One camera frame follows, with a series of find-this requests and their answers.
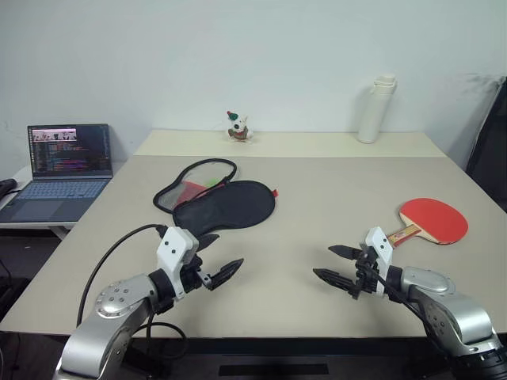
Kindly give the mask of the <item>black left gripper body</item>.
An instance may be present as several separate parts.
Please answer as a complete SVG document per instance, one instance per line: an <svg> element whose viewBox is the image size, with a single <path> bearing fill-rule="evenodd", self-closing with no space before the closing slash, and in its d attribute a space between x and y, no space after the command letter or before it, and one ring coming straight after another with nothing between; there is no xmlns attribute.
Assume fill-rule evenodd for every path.
<svg viewBox="0 0 507 380"><path fill-rule="evenodd" d="M200 257L194 256L188 264L184 264L180 270L180 279L186 294L201 286L209 289L211 276L201 271L203 261Z"/></svg>

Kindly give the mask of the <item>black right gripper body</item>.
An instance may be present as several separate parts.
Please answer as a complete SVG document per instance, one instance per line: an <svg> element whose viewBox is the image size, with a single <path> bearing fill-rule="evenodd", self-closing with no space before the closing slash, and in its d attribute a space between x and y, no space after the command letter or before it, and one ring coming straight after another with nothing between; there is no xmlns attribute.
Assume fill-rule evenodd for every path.
<svg viewBox="0 0 507 380"><path fill-rule="evenodd" d="M375 294L379 285L379 256L371 246L362 245L361 248L356 255L356 282L349 290L355 300L362 292Z"/></svg>

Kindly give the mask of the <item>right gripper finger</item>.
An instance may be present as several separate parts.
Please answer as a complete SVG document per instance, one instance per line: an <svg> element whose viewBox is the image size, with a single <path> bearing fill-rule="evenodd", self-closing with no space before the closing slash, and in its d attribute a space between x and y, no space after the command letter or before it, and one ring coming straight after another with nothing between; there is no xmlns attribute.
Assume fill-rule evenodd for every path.
<svg viewBox="0 0 507 380"><path fill-rule="evenodd" d="M348 260L358 260L361 257L361 250L347 245L332 245L328 248L332 253Z"/></svg>
<svg viewBox="0 0 507 380"><path fill-rule="evenodd" d="M338 272L334 272L325 268L313 268L312 271L318 278L323 280L325 283L329 284L332 287L336 287L338 289L346 291L348 293L355 286L355 283L351 279L341 276Z"/></svg>

